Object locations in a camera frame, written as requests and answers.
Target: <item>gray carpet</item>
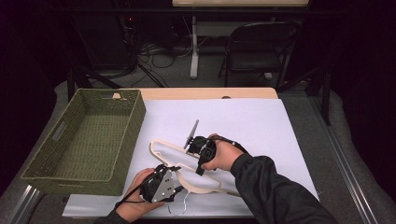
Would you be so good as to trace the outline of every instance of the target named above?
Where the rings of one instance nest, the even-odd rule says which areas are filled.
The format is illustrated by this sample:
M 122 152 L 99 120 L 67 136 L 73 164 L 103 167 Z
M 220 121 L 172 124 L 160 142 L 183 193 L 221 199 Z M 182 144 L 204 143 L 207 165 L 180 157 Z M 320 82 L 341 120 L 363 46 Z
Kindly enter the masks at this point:
M 156 56 L 156 62 L 162 65 L 170 64 L 171 59 L 168 56 Z M 159 73 L 169 87 L 222 87 L 223 77 L 218 78 L 217 74 L 222 57 L 219 55 L 204 55 L 200 58 L 199 76 L 195 80 L 190 79 L 190 59 L 191 57 L 178 57 L 168 68 L 151 67 Z M 230 86 L 272 86 L 272 81 L 265 80 L 263 77 L 251 75 L 246 77 L 230 76 Z M 114 79 L 115 82 L 123 87 L 156 87 L 156 85 L 145 74 L 137 70 L 135 73 Z M 93 82 L 96 88 L 104 86 L 99 82 Z M 50 128 L 60 117 L 62 111 L 67 104 L 67 91 L 65 83 L 61 84 L 56 92 L 58 94 L 58 102 L 53 111 L 53 115 L 38 139 L 34 152 L 39 144 L 43 141 Z M 304 93 L 298 88 L 294 91 L 279 94 L 290 116 L 290 122 L 293 126 L 298 142 L 302 149 L 305 162 L 312 176 L 313 182 L 317 189 L 322 204 L 337 218 L 339 223 L 362 223 L 361 215 L 354 203 L 349 189 L 345 184 L 343 177 L 337 168 L 332 152 L 332 145 L 323 128 L 318 122 L 318 117 L 314 113 L 314 107 Z M 347 122 L 342 111 L 342 102 L 332 94 L 331 101 L 331 122 L 340 145 L 345 150 L 348 161 L 364 186 L 364 192 L 367 195 L 369 203 L 372 205 L 378 223 L 393 223 L 396 220 L 396 208 L 394 202 L 382 191 L 375 183 L 367 167 L 361 161 L 356 149 L 350 141 L 350 134 Z M 26 184 L 19 180 L 21 172 L 16 176 L 9 186 L 6 193 L 0 198 L 0 222 L 5 223 L 11 212 L 15 208 L 20 199 Z M 64 203 L 62 195 L 47 195 L 43 198 L 33 215 L 31 223 L 92 223 L 87 219 L 71 219 L 62 217 Z M 140 220 L 140 223 L 152 222 Z M 167 220 L 170 223 L 183 223 L 184 220 L 174 221 Z M 241 223 L 245 220 L 227 220 L 227 219 L 205 219 L 205 220 L 189 220 L 193 223 Z

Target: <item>white paper sheet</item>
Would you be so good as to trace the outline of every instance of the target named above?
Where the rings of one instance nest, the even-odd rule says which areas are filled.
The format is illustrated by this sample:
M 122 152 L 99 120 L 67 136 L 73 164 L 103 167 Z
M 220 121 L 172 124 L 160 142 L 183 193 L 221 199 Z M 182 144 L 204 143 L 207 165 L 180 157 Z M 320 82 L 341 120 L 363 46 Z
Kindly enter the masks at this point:
M 160 164 L 149 153 L 149 143 L 162 139 L 184 147 L 192 126 L 198 119 L 195 135 L 221 136 L 240 143 L 252 156 L 266 155 L 276 163 L 276 169 L 287 178 L 302 184 L 318 197 L 306 168 L 289 117 L 281 100 L 223 99 L 223 100 L 161 100 L 145 101 L 147 113 L 139 134 L 124 192 L 134 176 L 142 169 Z M 180 160 L 195 165 L 198 160 L 179 153 Z M 221 170 L 206 171 L 221 179 L 223 187 L 236 190 L 234 178 Z M 168 203 L 172 213 L 184 209 L 185 192 Z M 121 200 L 120 197 L 72 195 L 64 209 L 65 217 L 103 217 Z M 251 217 L 241 198 L 221 193 L 193 194 L 186 200 L 187 210 L 181 217 Z M 145 217 L 173 218 L 166 206 Z

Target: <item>dark background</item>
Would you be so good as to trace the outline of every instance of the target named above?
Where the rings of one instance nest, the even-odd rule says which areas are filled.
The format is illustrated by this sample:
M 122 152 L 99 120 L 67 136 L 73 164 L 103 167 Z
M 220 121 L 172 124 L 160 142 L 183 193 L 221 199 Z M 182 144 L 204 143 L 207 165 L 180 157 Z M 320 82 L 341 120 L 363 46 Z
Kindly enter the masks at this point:
M 103 7 L 111 5 L 107 0 L 99 2 Z M 88 67 L 94 67 L 95 63 L 128 66 L 131 58 L 117 60 L 103 54 L 103 58 L 94 59 L 90 55 L 95 51 L 128 54 L 118 40 L 122 32 L 118 33 L 114 17 L 97 19 L 100 22 L 79 17 L 86 22 L 72 24 L 66 17 L 48 13 L 35 1 L 1 0 L 0 3 L 0 92 L 3 99 L 0 193 L 3 193 L 46 125 L 56 102 L 53 89 L 66 80 L 72 65 L 78 62 Z M 49 3 L 59 5 L 58 1 Z M 395 201 L 396 183 L 392 178 L 396 176 L 396 137 L 393 136 L 396 127 L 396 6 L 390 0 L 367 0 L 357 4 L 345 0 L 314 0 L 311 8 L 343 9 L 349 4 L 355 6 L 359 22 L 349 27 L 347 42 L 334 61 L 332 90 L 343 99 L 356 149 L 379 185 Z M 172 32 L 169 24 L 177 27 L 179 22 L 174 17 L 161 18 L 162 29 L 159 29 L 155 27 L 156 20 L 158 18 L 147 20 L 145 26 L 152 26 L 163 34 Z M 91 30 L 81 37 L 76 25 L 87 23 L 91 24 Z M 287 79 L 320 64 L 341 24 L 342 21 L 333 19 L 305 20 Z M 112 36 L 90 36 L 103 30 L 108 30 Z M 167 44 L 172 41 L 174 38 L 168 35 Z

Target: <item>black jacket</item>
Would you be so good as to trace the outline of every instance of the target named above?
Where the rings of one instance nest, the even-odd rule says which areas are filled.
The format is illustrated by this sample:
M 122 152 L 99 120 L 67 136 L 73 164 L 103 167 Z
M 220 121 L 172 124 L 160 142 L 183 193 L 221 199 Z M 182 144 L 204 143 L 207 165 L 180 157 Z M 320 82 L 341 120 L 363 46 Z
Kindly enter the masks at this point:
M 242 199 L 260 223 L 337 223 L 306 188 L 279 175 L 268 157 L 243 154 L 233 163 L 231 173 Z M 95 223 L 128 222 L 112 211 Z

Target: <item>green wicker basket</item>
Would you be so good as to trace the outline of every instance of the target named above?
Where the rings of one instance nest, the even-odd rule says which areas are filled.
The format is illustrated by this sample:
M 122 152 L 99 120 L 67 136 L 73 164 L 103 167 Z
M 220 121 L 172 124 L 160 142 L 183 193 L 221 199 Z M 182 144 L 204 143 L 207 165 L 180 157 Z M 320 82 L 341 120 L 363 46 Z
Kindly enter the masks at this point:
M 145 114 L 139 90 L 78 90 L 21 179 L 47 193 L 121 195 Z

